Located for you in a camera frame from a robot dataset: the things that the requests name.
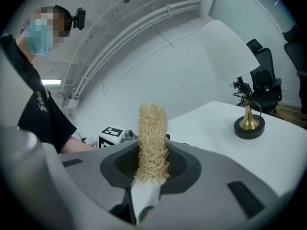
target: black office chair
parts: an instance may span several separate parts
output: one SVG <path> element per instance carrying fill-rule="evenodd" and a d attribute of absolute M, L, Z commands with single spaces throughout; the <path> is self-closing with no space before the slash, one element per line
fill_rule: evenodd
<path fill-rule="evenodd" d="M 292 60 L 297 76 L 300 79 L 299 97 L 301 98 L 302 114 L 307 114 L 307 43 L 297 25 L 283 33 L 286 43 L 283 48 Z"/>
<path fill-rule="evenodd" d="M 261 106 L 264 113 L 276 112 L 275 107 L 282 100 L 282 80 L 275 78 L 271 51 L 268 48 L 262 49 L 262 45 L 256 39 L 249 41 L 247 46 L 260 63 L 259 67 L 250 72 L 254 89 L 252 98 Z M 260 109 L 255 102 L 252 102 L 250 107 Z"/>

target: person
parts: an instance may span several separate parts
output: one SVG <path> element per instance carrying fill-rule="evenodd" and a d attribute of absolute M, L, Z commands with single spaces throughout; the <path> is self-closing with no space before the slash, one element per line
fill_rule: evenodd
<path fill-rule="evenodd" d="M 70 13 L 59 5 L 51 4 L 31 14 L 16 39 L 12 34 L 0 39 L 7 58 L 33 90 L 19 120 L 19 128 L 33 132 L 41 142 L 52 144 L 58 153 L 95 149 L 71 137 L 77 128 L 56 105 L 33 67 L 35 58 L 47 55 L 54 45 L 63 42 L 70 30 Z"/>

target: black t-shirt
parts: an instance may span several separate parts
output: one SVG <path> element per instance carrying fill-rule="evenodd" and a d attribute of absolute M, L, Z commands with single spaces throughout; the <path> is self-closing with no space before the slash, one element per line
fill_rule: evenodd
<path fill-rule="evenodd" d="M 15 70 L 33 90 L 18 126 L 33 132 L 42 142 L 54 145 L 59 153 L 77 128 L 58 108 L 52 97 L 47 98 L 46 89 L 37 70 L 18 48 L 13 36 L 7 35 L 0 41 Z"/>

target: chair armrest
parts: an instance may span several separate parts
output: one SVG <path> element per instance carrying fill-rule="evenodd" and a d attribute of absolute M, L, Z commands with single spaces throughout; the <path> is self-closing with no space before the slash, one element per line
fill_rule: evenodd
<path fill-rule="evenodd" d="M 275 88 L 277 86 L 281 86 L 281 84 L 282 84 L 282 79 L 276 79 L 272 87 Z"/>
<path fill-rule="evenodd" d="M 300 78 L 306 78 L 307 77 L 307 72 L 306 71 L 298 71 L 296 74 Z"/>

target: lamp base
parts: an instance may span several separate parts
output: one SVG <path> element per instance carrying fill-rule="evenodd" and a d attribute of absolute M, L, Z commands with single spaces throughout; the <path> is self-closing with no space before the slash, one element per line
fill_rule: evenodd
<path fill-rule="evenodd" d="M 254 129 L 243 129 L 240 126 L 240 122 L 245 116 L 240 117 L 235 122 L 235 134 L 243 139 L 254 139 L 262 135 L 264 131 L 264 119 L 259 115 L 253 115 L 256 120 L 259 121 L 259 125 Z"/>

